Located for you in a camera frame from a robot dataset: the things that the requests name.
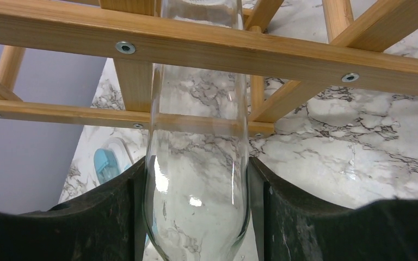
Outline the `wooden lattice wine rack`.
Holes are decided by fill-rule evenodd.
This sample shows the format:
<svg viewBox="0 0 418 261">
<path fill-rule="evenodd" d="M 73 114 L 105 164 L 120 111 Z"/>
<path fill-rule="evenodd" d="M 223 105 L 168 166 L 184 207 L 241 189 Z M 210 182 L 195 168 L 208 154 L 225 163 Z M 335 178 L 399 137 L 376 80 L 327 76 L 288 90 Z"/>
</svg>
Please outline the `wooden lattice wine rack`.
<svg viewBox="0 0 418 261">
<path fill-rule="evenodd" d="M 418 1 L 377 1 L 351 22 L 348 1 L 323 3 L 330 44 L 264 35 L 278 1 L 243 14 L 248 30 L 147 16 L 150 1 L 0 1 L 0 118 L 122 128 L 150 121 L 153 62 L 289 78 L 265 102 L 254 84 L 251 136 L 329 85 L 418 96 L 418 59 L 385 50 L 418 29 Z M 126 110 L 24 102 L 12 90 L 26 48 L 114 58 Z"/>
</svg>

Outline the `slim clear glass bottle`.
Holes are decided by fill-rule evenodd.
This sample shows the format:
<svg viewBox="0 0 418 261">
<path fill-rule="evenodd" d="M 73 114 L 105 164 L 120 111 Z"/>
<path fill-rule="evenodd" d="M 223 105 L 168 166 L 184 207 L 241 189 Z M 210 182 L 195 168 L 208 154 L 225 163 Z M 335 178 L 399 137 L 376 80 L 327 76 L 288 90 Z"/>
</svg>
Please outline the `slim clear glass bottle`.
<svg viewBox="0 0 418 261">
<path fill-rule="evenodd" d="M 154 65 L 144 216 L 164 260 L 233 260 L 249 223 L 244 74 Z"/>
</svg>

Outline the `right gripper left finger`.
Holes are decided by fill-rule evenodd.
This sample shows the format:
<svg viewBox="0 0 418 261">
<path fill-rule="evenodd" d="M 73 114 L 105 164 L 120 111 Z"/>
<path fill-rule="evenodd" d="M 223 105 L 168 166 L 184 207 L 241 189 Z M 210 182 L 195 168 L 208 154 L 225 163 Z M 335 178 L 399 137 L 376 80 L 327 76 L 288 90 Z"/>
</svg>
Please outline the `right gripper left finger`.
<svg viewBox="0 0 418 261">
<path fill-rule="evenodd" d="M 0 213 L 0 260 L 142 260 L 145 165 L 45 212 Z"/>
</svg>

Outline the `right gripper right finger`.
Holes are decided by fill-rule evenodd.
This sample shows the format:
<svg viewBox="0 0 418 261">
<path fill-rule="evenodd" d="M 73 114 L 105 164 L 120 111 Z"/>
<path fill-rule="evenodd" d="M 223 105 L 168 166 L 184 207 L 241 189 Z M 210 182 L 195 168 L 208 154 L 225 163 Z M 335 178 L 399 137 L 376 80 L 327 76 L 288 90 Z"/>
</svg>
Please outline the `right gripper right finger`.
<svg viewBox="0 0 418 261">
<path fill-rule="evenodd" d="M 249 159 L 259 260 L 418 260 L 418 200 L 357 209 L 325 201 Z"/>
</svg>

